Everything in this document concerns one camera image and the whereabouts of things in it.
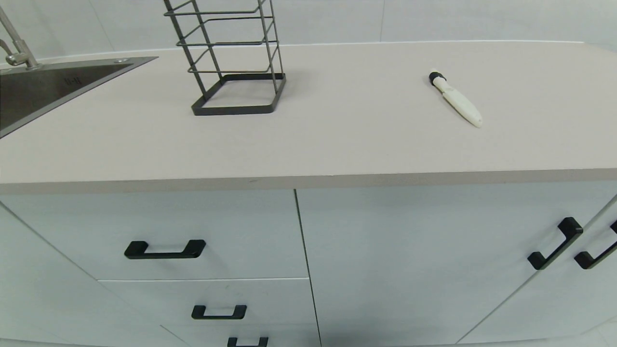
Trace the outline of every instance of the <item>stainless steel sink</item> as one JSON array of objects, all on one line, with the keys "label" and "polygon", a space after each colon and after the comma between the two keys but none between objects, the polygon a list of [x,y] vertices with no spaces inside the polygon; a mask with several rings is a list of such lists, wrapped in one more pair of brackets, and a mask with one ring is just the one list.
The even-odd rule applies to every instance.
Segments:
[{"label": "stainless steel sink", "polygon": [[63,103],[157,57],[103,59],[0,70],[0,138]]}]

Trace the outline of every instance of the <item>countertop edge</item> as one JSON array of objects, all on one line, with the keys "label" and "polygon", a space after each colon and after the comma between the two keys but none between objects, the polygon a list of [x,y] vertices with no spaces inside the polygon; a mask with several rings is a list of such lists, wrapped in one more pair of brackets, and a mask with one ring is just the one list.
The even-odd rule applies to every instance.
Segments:
[{"label": "countertop edge", "polygon": [[0,183],[0,195],[106,194],[149,191],[274,190],[371,186],[465,185],[491,183],[617,180],[614,169],[395,173],[374,175],[186,178],[169,180]]}]

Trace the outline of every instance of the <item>white countertop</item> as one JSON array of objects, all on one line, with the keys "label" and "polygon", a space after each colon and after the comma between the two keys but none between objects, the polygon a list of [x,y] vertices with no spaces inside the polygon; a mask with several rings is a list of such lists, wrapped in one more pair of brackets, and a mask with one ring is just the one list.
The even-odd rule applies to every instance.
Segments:
[{"label": "white countertop", "polygon": [[[582,43],[283,46],[288,84],[265,115],[194,116],[180,50],[0,140],[0,193],[617,180],[617,54]],[[263,68],[255,48],[219,49]],[[254,57],[259,64],[244,64]],[[477,129],[431,68],[484,117]],[[214,80],[206,80],[211,85]]]}]

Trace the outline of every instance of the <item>white brush handle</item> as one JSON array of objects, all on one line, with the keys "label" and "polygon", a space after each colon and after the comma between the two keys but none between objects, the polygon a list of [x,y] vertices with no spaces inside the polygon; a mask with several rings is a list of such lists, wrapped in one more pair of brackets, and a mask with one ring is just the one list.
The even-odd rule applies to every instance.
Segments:
[{"label": "white brush handle", "polygon": [[469,99],[461,94],[458,90],[452,88],[443,77],[433,79],[433,85],[439,89],[444,99],[454,107],[457,112],[463,116],[469,123],[475,127],[482,127],[482,115]]}]

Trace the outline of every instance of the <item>floor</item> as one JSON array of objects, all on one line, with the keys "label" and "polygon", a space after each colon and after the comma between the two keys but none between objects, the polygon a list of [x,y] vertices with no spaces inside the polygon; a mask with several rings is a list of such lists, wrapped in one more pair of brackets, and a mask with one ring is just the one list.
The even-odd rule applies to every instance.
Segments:
[{"label": "floor", "polygon": [[[481,343],[461,347],[617,347],[617,321],[607,323],[583,336],[527,342]],[[77,347],[0,339],[0,347]]]}]

